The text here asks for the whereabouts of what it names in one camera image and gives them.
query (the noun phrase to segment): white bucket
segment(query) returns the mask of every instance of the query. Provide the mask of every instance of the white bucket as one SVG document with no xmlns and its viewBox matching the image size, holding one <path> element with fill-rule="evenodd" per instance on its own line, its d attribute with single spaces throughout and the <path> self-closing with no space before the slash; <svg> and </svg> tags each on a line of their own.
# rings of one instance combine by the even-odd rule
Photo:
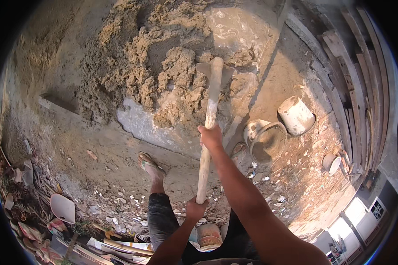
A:
<svg viewBox="0 0 398 265">
<path fill-rule="evenodd" d="M 287 131 L 293 136 L 306 133 L 315 123 L 314 114 L 297 96 L 283 101 L 277 112 L 283 119 Z"/>
</svg>

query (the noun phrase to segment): clothing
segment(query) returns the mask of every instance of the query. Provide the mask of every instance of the clothing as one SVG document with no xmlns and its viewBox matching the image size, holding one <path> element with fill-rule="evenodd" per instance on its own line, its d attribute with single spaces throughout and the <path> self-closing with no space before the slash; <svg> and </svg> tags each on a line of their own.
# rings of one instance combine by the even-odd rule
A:
<svg viewBox="0 0 398 265">
<path fill-rule="evenodd" d="M 162 242 L 164 242 L 172 233 L 177 230 L 177 228 L 179 228 L 178 221 L 175 217 L 173 209 L 171 208 L 170 200 L 166 194 L 150 194 L 148 226 L 150 238 L 155 251 L 159 248 L 159 245 Z M 179 262 L 179 264 L 191 265 L 200 261 L 208 261 L 206 263 L 202 262 L 199 264 L 225 265 L 226 262 L 222 262 L 225 259 L 239 260 L 239 258 L 249 259 L 249 262 L 253 261 L 253 265 L 261 264 L 259 263 L 260 258 L 255 246 L 253 245 L 253 242 L 250 240 L 248 233 L 232 209 L 230 212 L 230 223 L 227 236 L 224 239 L 223 244 L 211 252 L 200 252 L 190 242 L 187 242 L 186 248 L 182 255 L 182 262 Z"/>
</svg>

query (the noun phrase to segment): wooden handle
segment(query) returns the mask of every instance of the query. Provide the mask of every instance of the wooden handle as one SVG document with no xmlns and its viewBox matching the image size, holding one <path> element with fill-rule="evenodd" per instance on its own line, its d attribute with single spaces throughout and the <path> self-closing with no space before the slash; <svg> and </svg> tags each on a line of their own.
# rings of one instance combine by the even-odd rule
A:
<svg viewBox="0 0 398 265">
<path fill-rule="evenodd" d="M 211 129 L 215 124 L 217 115 L 218 98 L 220 95 L 221 75 L 224 66 L 223 59 L 215 57 L 211 61 L 211 78 L 209 82 L 209 99 L 206 111 L 205 127 Z M 208 181 L 210 153 L 205 145 L 202 146 L 199 166 L 198 192 L 196 203 L 203 204 L 206 199 L 206 184 Z"/>
</svg>

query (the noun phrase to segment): leg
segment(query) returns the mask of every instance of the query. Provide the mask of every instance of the leg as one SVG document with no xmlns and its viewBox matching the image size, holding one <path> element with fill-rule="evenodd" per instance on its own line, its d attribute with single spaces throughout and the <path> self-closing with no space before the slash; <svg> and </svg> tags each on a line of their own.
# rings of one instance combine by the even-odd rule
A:
<svg viewBox="0 0 398 265">
<path fill-rule="evenodd" d="M 165 173 L 148 156 L 140 153 L 139 166 L 149 174 L 152 182 L 148 207 L 148 228 L 154 250 L 179 227 L 171 208 L 170 200 L 164 190 Z"/>
</svg>

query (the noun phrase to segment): right hand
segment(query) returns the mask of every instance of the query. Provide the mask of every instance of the right hand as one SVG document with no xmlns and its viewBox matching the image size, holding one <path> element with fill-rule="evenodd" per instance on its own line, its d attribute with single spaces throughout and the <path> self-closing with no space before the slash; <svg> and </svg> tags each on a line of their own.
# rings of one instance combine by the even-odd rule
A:
<svg viewBox="0 0 398 265">
<path fill-rule="evenodd" d="M 199 125 L 198 130 L 201 134 L 200 145 L 205 145 L 208 150 L 223 147 L 223 136 L 218 124 L 215 124 L 211 129 L 207 129 L 205 126 Z"/>
</svg>

